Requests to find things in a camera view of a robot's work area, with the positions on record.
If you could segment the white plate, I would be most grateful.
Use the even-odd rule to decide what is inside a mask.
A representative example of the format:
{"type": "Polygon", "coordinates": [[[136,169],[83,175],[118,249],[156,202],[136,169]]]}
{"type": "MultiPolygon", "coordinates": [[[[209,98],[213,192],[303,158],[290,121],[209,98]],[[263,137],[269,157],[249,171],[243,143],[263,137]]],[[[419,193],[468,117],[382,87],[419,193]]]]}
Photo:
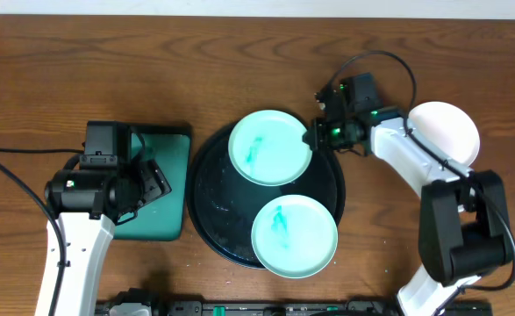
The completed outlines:
{"type": "Polygon", "coordinates": [[[441,101],[425,102],[410,111],[409,119],[417,131],[450,158],[466,166],[476,160],[480,135],[462,109],[441,101]]]}

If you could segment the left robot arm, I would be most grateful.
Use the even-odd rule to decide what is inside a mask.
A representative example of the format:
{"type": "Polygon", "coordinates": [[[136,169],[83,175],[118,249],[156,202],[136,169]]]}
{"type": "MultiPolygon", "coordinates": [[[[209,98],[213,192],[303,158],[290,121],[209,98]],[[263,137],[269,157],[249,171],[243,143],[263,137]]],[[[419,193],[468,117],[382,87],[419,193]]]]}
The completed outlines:
{"type": "Polygon", "coordinates": [[[172,191],[153,160],[72,156],[46,184],[46,266],[35,312],[91,315],[104,259],[117,226],[172,191]]]}

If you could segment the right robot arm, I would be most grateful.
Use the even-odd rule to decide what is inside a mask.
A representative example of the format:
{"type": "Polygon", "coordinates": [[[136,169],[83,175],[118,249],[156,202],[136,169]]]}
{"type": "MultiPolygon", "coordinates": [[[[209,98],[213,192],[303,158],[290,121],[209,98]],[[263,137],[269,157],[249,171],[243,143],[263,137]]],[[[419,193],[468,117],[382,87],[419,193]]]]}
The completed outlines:
{"type": "Polygon", "coordinates": [[[439,315],[479,280],[512,265],[505,289],[515,280],[515,239],[504,184],[492,170],[475,172],[438,147],[397,108],[317,118],[304,133],[311,150],[362,145],[387,162],[420,198],[418,252],[421,266],[397,293],[399,315],[439,315]]]}

